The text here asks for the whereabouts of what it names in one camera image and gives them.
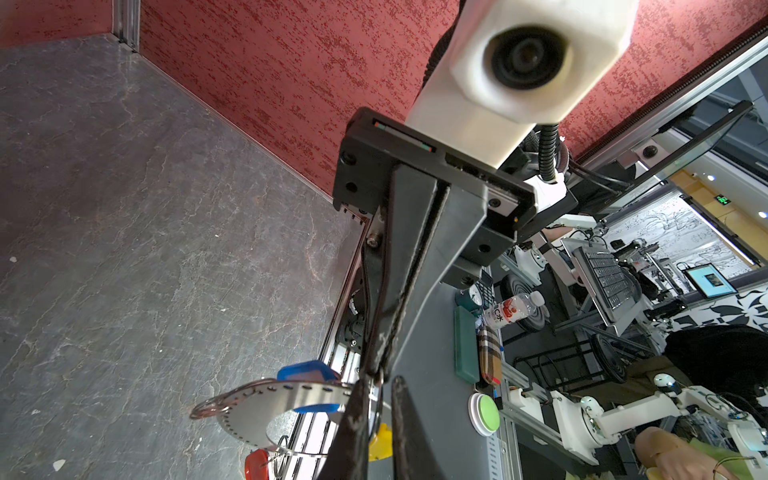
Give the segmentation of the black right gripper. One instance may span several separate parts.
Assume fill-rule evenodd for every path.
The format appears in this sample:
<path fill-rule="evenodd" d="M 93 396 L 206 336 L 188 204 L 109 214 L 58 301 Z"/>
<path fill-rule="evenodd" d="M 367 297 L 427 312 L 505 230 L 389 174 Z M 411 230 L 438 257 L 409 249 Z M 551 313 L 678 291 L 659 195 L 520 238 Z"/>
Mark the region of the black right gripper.
<path fill-rule="evenodd" d="M 365 372 L 389 378 L 442 282 L 468 288 L 480 270 L 537 231 L 535 193 L 519 174 L 471 158 L 369 108 L 340 145 L 336 209 L 384 214 L 383 271 Z"/>

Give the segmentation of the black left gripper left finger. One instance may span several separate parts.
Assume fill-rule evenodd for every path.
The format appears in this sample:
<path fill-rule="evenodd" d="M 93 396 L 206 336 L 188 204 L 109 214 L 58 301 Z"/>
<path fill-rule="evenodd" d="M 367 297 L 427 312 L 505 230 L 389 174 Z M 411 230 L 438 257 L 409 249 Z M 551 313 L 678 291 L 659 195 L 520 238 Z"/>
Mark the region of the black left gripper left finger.
<path fill-rule="evenodd" d="M 317 479 L 361 480 L 367 478 L 370 385 L 360 379 L 354 385 L 339 429 Z"/>

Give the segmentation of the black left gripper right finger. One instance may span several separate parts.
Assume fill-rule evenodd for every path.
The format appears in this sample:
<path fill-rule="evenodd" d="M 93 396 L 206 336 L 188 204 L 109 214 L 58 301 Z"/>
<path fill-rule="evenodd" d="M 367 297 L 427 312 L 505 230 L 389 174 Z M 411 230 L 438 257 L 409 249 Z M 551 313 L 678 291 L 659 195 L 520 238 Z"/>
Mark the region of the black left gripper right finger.
<path fill-rule="evenodd" d="M 392 381 L 393 475 L 395 479 L 446 479 L 433 455 L 406 380 Z"/>

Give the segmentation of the yellow capped key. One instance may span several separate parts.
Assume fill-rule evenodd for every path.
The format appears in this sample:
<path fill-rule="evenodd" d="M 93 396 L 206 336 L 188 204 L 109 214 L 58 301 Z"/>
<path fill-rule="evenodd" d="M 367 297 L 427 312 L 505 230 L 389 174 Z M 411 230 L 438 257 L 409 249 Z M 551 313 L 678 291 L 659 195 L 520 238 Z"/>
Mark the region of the yellow capped key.
<path fill-rule="evenodd" d="M 393 431 L 382 423 L 369 443 L 368 461 L 376 462 L 393 456 Z"/>

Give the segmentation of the red capped key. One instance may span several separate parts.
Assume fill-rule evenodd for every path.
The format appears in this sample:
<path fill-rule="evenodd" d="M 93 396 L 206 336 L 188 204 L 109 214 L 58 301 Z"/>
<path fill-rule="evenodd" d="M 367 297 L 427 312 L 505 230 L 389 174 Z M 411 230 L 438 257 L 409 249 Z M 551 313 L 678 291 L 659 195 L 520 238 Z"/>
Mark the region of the red capped key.
<path fill-rule="evenodd" d="M 244 476 L 246 480 L 269 480 L 269 454 L 262 449 L 249 453 L 244 461 Z"/>

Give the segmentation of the blue capped key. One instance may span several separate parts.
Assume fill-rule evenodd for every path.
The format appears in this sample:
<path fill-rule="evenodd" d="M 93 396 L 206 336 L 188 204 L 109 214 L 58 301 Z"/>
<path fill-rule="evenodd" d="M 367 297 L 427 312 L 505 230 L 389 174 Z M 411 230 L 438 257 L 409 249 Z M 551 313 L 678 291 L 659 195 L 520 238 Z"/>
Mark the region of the blue capped key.
<path fill-rule="evenodd" d="M 341 379 L 342 377 L 338 372 L 320 360 L 311 360 L 284 366 L 277 373 L 278 381 L 340 383 Z M 295 412 L 298 414 L 332 414 L 338 412 L 339 409 L 339 404 L 316 404 L 296 408 Z"/>

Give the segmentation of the silver keyring with keys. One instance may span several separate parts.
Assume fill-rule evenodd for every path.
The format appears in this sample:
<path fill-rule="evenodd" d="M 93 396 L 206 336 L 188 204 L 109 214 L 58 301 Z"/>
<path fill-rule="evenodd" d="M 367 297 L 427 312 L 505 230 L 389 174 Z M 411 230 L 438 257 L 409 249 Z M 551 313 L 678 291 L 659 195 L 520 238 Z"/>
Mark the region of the silver keyring with keys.
<path fill-rule="evenodd" d="M 381 414 L 384 409 L 384 376 L 379 370 L 366 378 L 368 383 L 368 441 L 371 442 L 380 428 Z"/>

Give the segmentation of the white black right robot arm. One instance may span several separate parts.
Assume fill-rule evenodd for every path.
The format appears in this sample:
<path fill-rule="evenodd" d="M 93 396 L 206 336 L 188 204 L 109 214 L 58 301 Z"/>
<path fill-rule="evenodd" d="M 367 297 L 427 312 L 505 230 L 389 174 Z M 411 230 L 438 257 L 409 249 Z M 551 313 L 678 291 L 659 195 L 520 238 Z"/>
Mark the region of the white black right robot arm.
<path fill-rule="evenodd" d="M 361 375 L 387 381 L 434 287 L 482 267 L 571 202 L 558 124 L 627 49 L 634 1 L 463 1 L 406 119 L 360 108 L 333 203 L 368 222 Z"/>

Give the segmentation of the green round button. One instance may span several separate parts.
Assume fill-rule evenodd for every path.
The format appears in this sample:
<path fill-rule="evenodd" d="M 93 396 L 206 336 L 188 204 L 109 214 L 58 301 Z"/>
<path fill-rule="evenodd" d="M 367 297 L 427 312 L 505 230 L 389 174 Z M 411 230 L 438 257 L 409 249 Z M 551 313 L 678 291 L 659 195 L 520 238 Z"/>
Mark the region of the green round button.
<path fill-rule="evenodd" d="M 501 426 L 501 416 L 494 400 L 479 392 L 468 400 L 468 414 L 475 431 L 484 437 L 494 435 Z"/>

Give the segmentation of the perforated metal disc tag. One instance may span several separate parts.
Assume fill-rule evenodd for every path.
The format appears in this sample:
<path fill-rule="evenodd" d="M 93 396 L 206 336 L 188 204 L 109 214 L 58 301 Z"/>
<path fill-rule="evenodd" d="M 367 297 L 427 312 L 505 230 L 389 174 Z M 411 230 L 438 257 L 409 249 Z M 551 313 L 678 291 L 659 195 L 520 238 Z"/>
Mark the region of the perforated metal disc tag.
<path fill-rule="evenodd" d="M 268 433 L 273 420 L 300 407 L 345 405 L 351 393 L 349 384 L 265 379 L 224 394 L 215 418 L 230 436 L 257 449 L 275 450 L 277 440 Z"/>

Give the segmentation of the plastic water bottle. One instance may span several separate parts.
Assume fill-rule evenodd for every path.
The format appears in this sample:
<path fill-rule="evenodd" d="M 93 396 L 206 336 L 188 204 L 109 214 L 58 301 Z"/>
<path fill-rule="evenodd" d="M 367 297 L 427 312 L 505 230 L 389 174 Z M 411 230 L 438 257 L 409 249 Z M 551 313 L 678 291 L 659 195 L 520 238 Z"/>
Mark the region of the plastic water bottle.
<path fill-rule="evenodd" d="M 537 314 L 544 305 L 545 299 L 538 291 L 521 293 L 485 310 L 481 320 L 486 327 L 499 330 Z"/>

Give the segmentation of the computer keyboard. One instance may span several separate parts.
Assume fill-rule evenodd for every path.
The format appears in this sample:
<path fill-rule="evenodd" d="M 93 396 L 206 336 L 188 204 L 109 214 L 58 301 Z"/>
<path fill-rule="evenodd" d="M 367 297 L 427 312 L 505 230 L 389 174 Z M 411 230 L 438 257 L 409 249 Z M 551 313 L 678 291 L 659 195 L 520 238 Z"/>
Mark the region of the computer keyboard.
<path fill-rule="evenodd" d="M 603 322 L 622 335 L 637 315 L 642 295 L 637 279 L 607 249 L 579 246 L 571 256 Z"/>

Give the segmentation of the computer monitor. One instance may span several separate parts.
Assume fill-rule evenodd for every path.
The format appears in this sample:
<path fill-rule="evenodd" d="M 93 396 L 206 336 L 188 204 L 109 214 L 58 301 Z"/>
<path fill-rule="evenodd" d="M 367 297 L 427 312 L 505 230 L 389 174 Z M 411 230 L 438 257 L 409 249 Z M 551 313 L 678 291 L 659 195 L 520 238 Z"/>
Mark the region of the computer monitor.
<path fill-rule="evenodd" d="M 620 194 L 614 194 L 609 200 L 594 203 L 583 211 L 595 215 L 622 209 L 712 150 L 752 108 L 753 103 L 750 101 L 736 103 L 728 114 L 649 168 Z"/>

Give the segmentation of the aluminium corner post right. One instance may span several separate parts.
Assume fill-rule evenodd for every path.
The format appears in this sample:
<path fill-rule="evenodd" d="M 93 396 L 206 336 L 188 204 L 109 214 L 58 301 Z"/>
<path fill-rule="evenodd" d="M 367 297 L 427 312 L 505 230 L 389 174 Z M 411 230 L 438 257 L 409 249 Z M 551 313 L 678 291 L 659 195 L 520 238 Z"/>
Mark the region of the aluminium corner post right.
<path fill-rule="evenodd" d="M 140 50 L 141 0 L 112 1 L 112 33 L 132 52 Z"/>

